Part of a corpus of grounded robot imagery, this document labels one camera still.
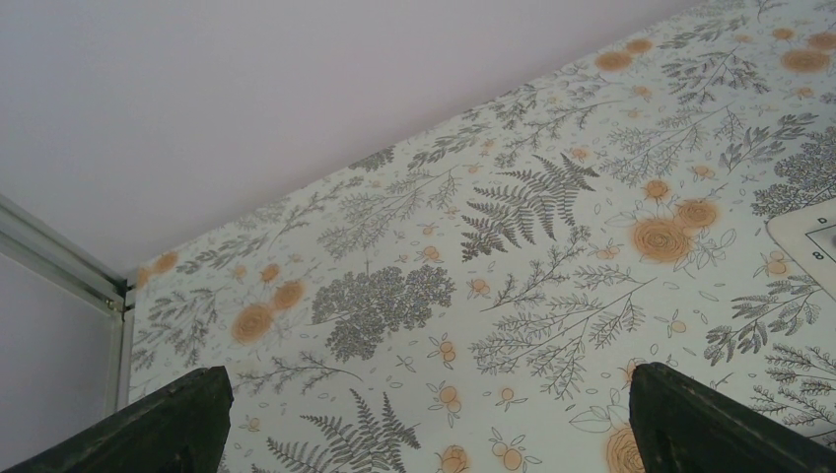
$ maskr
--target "orange berry print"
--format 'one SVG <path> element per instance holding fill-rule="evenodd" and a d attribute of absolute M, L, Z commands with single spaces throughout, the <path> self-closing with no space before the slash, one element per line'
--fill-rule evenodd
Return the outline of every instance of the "orange berry print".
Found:
<path fill-rule="evenodd" d="M 685 322 L 683 322 L 682 320 L 674 320 L 670 324 L 670 330 L 672 330 L 676 333 L 685 333 L 685 330 L 687 328 L 688 327 L 685 325 Z"/>
<path fill-rule="evenodd" d="M 280 309 L 291 308 L 302 300 L 305 295 L 305 285 L 300 281 L 285 283 L 273 295 L 273 305 Z"/>
<path fill-rule="evenodd" d="M 813 49 L 836 49 L 836 34 L 827 32 L 813 34 L 807 40 L 807 44 Z"/>
<path fill-rule="evenodd" d="M 633 232 L 633 244 L 644 256 L 662 263 L 677 261 L 691 250 L 691 239 L 682 227 L 663 219 L 640 222 Z"/>
<path fill-rule="evenodd" d="M 624 45 L 624 50 L 631 54 L 642 54 L 648 52 L 653 48 L 653 42 L 643 37 L 640 39 L 633 39 Z"/>
<path fill-rule="evenodd" d="M 606 443 L 606 463 L 610 473 L 641 473 L 645 471 L 636 437 L 629 427 L 616 431 Z"/>
<path fill-rule="evenodd" d="M 162 256 L 157 258 L 157 261 L 154 261 L 154 266 L 152 266 L 152 270 L 156 274 L 163 274 L 168 273 L 174 266 L 177 265 L 177 253 L 174 251 L 169 251 L 168 253 L 164 253 Z"/>
<path fill-rule="evenodd" d="M 502 465 L 505 466 L 505 469 L 507 470 L 517 471 L 521 466 L 523 466 L 523 455 L 519 450 L 510 448 L 502 456 Z"/>
<path fill-rule="evenodd" d="M 703 199 L 688 200 L 679 206 L 677 217 L 685 227 L 708 227 L 717 221 L 717 207 Z"/>
<path fill-rule="evenodd" d="M 271 282 L 273 282 L 274 279 L 279 277 L 279 274 L 281 274 L 281 273 L 282 273 L 282 270 L 281 270 L 281 268 L 279 268 L 278 264 L 276 264 L 276 263 L 268 264 L 261 271 L 261 282 L 264 283 L 264 284 L 271 283 Z"/>
<path fill-rule="evenodd" d="M 617 72 L 633 64 L 633 58 L 624 51 L 604 52 L 595 59 L 595 66 L 604 72 Z"/>
<path fill-rule="evenodd" d="M 455 388 L 452 386 L 447 386 L 439 392 L 439 400 L 445 404 L 455 401 L 457 396 L 458 392 L 456 392 Z"/>
<path fill-rule="evenodd" d="M 793 72 L 811 74 L 830 67 L 830 56 L 817 49 L 793 49 L 781 56 L 781 65 Z"/>
<path fill-rule="evenodd" d="M 252 304 L 239 313 L 233 322 L 233 338 L 250 345 L 267 333 L 273 324 L 273 311 L 266 304 Z"/>
<path fill-rule="evenodd" d="M 151 270 L 140 266 L 136 274 L 136 289 L 142 289 L 148 286 L 148 282 L 151 280 L 151 274 Z"/>
<path fill-rule="evenodd" d="M 772 31 L 772 36 L 775 39 L 792 39 L 796 35 L 796 32 L 790 30 L 789 28 L 778 28 Z"/>
<path fill-rule="evenodd" d="M 461 473 L 468 469 L 467 453 L 464 448 L 458 445 L 448 446 L 441 455 L 442 464 L 439 471 L 442 473 Z"/>
<path fill-rule="evenodd" d="M 661 180 L 652 180 L 645 184 L 645 198 L 647 199 L 664 199 L 670 192 L 670 187 Z"/>

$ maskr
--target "botanical pattern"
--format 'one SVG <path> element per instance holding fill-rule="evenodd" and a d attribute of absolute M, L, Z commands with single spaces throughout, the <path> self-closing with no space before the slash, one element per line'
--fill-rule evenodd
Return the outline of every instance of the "botanical pattern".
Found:
<path fill-rule="evenodd" d="M 659 362 L 836 447 L 765 228 L 836 198 L 834 56 L 833 0 L 709 1 L 173 248 L 130 399 L 226 367 L 230 473 L 638 472 Z"/>

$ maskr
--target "gray plant illustration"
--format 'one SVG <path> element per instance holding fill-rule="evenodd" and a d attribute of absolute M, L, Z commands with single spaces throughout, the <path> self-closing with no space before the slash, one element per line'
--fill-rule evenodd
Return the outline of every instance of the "gray plant illustration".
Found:
<path fill-rule="evenodd" d="M 543 144 L 544 139 L 559 140 L 563 126 L 573 120 L 579 130 L 586 128 L 590 117 L 599 107 L 620 101 L 602 101 L 590 105 L 572 104 L 569 106 L 553 106 L 546 110 L 549 114 L 547 119 L 529 121 L 524 124 L 525 132 L 521 137 L 509 141 L 505 145 L 505 151 L 494 159 L 497 168 L 512 168 L 517 163 L 517 158 L 524 150 L 537 151 Z"/>
<path fill-rule="evenodd" d="M 538 223 L 551 238 L 554 236 L 554 221 L 560 218 L 569 226 L 575 225 L 572 206 L 580 190 L 594 191 L 586 181 L 587 177 L 598 177 L 592 168 L 583 168 L 569 161 L 565 155 L 563 166 L 558 166 L 537 155 L 543 170 L 533 169 L 499 172 L 499 175 L 514 177 L 522 184 L 511 187 L 481 188 L 474 191 L 488 199 L 488 202 L 467 202 L 470 208 L 485 217 L 461 217 L 475 232 L 465 232 L 462 260 L 468 261 L 479 254 L 492 251 L 507 252 L 505 242 L 521 248 L 520 239 L 534 243 L 534 229 Z"/>
<path fill-rule="evenodd" d="M 654 128 L 616 128 L 610 132 L 609 141 L 627 156 L 608 158 L 600 171 L 630 187 L 650 178 L 670 175 L 679 166 L 680 154 L 703 148 L 711 136 L 704 122 L 724 110 L 726 106 L 712 111 L 684 106 L 675 115 L 660 119 Z"/>
<path fill-rule="evenodd" d="M 590 239 L 590 228 L 583 225 L 572 227 L 566 245 L 563 248 L 552 246 L 548 251 L 548 261 L 533 259 L 529 262 L 531 274 L 520 281 L 514 273 L 509 273 L 505 286 L 497 292 L 493 305 L 482 311 L 513 304 L 514 307 L 537 306 L 545 301 L 543 286 L 560 285 L 569 279 L 568 275 L 558 272 L 563 263 L 571 262 L 581 255 L 586 248 L 582 245 Z"/>
<path fill-rule="evenodd" d="M 662 71 L 671 79 L 671 93 L 681 93 L 680 104 L 696 102 L 702 105 L 717 100 L 716 87 L 751 89 L 757 94 L 769 92 L 755 63 L 734 54 L 735 51 L 736 48 L 707 52 L 664 64 Z"/>
<path fill-rule="evenodd" d="M 805 436 L 836 448 L 836 404 L 823 399 L 834 391 L 836 361 L 820 347 L 775 344 L 773 352 L 765 357 L 770 365 L 766 373 L 780 386 L 777 393 L 754 386 L 755 404 L 751 409 L 767 416 L 783 416 L 780 419 L 785 426 L 821 430 Z"/>
<path fill-rule="evenodd" d="M 352 177 L 348 181 L 340 181 L 325 193 L 315 192 L 305 205 L 295 205 L 287 211 L 288 198 L 279 199 L 261 209 L 245 215 L 233 225 L 242 230 L 255 230 L 261 226 L 268 226 L 268 230 L 259 234 L 240 234 L 235 238 L 226 239 L 215 248 L 202 250 L 192 260 L 178 265 L 178 273 L 194 274 L 208 265 L 212 269 L 221 269 L 233 261 L 247 257 L 259 251 L 264 245 L 271 246 L 279 237 L 292 230 L 305 227 L 311 223 L 310 217 L 325 211 L 327 202 L 335 201 L 346 189 L 357 187 L 363 182 L 362 177 Z"/>
<path fill-rule="evenodd" d="M 432 305 L 449 307 L 453 289 L 447 270 L 429 265 L 405 276 L 396 266 L 348 272 L 316 293 L 313 324 L 334 324 L 325 344 L 337 360 L 368 360 L 386 333 L 423 327 Z"/>
<path fill-rule="evenodd" d="M 133 369 L 136 372 L 149 369 L 160 344 L 173 345 L 174 352 L 183 357 L 183 366 L 195 367 L 201 350 L 206 348 L 209 326 L 218 321 L 219 291 L 207 288 L 186 293 L 173 291 L 169 296 L 157 298 L 147 317 L 151 325 L 138 329 L 134 336 Z"/>
<path fill-rule="evenodd" d="M 705 12 L 705 16 L 714 16 L 717 14 L 722 15 L 725 11 L 727 11 L 728 5 L 726 4 L 733 4 L 733 1 L 730 2 L 711 2 L 709 5 L 704 7 L 702 12 Z M 710 10 L 711 8 L 719 8 L 722 9 L 719 12 L 715 13 L 714 11 Z M 723 35 L 723 33 L 733 32 L 738 30 L 742 27 L 746 26 L 748 23 L 748 18 L 743 15 L 739 17 L 734 17 L 731 19 L 725 18 L 718 18 L 714 19 L 705 23 L 701 23 L 699 25 L 695 25 L 694 27 L 690 28 L 687 32 L 677 33 L 668 41 L 660 44 L 659 48 L 661 49 L 682 49 L 683 47 L 687 46 L 691 43 L 691 41 L 696 40 L 700 42 L 712 42 L 716 41 Z"/>
<path fill-rule="evenodd" d="M 366 172 L 376 171 L 394 161 L 394 146 L 383 148 L 382 150 L 367 156 L 362 160 L 349 165 L 348 169 L 365 169 Z"/>
<path fill-rule="evenodd" d="M 317 242 L 334 259 L 341 259 L 352 251 L 371 248 L 393 222 L 409 220 L 422 206 L 448 208 L 458 191 L 453 169 L 439 174 L 413 170 L 387 186 L 383 193 L 345 197 L 340 202 L 340 211 L 347 225 L 328 229 Z M 428 193 L 431 184 L 435 184 L 435 190 Z"/>
<path fill-rule="evenodd" d="M 612 345 L 622 333 L 638 330 L 645 320 L 633 295 L 656 279 L 638 282 L 608 303 L 586 294 L 556 297 L 546 314 L 518 310 L 494 324 L 495 330 L 470 346 L 482 373 L 515 372 L 524 363 L 532 376 L 545 378 L 541 392 L 556 399 L 580 392 L 586 369 L 581 364 L 587 343 L 595 349 Z"/>
<path fill-rule="evenodd" d="M 448 153 L 458 153 L 470 148 L 478 143 L 482 133 L 491 128 L 492 126 L 488 123 L 474 123 L 472 125 L 461 126 L 453 134 L 436 138 L 430 150 L 416 153 L 412 157 L 412 162 L 407 167 L 416 170 L 424 165 L 437 163 Z"/>
<path fill-rule="evenodd" d="M 241 389 L 248 389 L 249 394 L 254 396 L 270 384 L 273 387 L 273 392 L 281 394 L 287 384 L 304 378 L 305 382 L 302 384 L 302 395 L 304 396 L 320 382 L 339 374 L 347 374 L 363 382 L 362 378 L 352 372 L 326 366 L 322 358 L 311 352 L 300 352 L 299 359 L 298 363 L 292 363 L 281 357 L 273 357 L 271 359 L 272 370 L 237 373 L 237 382 L 233 386 L 233 390 L 238 392 Z"/>
<path fill-rule="evenodd" d="M 383 394 L 383 414 L 379 419 L 366 401 L 354 389 L 351 394 L 357 406 L 357 423 L 343 417 L 300 416 L 315 425 L 327 440 L 326 444 L 280 442 L 267 439 L 267 448 L 285 471 L 295 473 L 406 473 L 401 459 L 404 446 L 419 449 L 421 443 L 414 427 L 405 427 L 397 418 L 386 393 Z M 275 470 L 252 465 L 252 473 L 271 473 Z"/>
<path fill-rule="evenodd" d="M 769 342 L 770 332 L 791 336 L 818 319 L 821 307 L 810 298 L 821 291 L 821 286 L 809 276 L 793 275 L 766 286 L 769 291 L 765 295 L 731 300 L 738 303 L 732 307 L 736 313 L 731 318 L 743 318 L 746 323 L 738 328 L 720 325 L 709 330 L 704 356 L 712 366 L 722 359 L 730 362 L 737 351 L 758 353 Z"/>
<path fill-rule="evenodd" d="M 775 164 L 775 174 L 786 183 L 772 184 L 754 192 L 755 215 L 773 218 L 836 197 L 836 127 L 806 135 L 802 153 Z"/>
<path fill-rule="evenodd" d="M 742 143 L 731 143 L 724 153 L 720 153 L 719 165 L 732 173 L 742 163 L 769 163 L 774 157 L 784 153 L 785 141 L 804 136 L 804 128 L 813 123 L 818 115 L 784 115 L 778 120 L 778 129 L 771 131 L 768 126 L 748 127 L 742 136 Z"/>

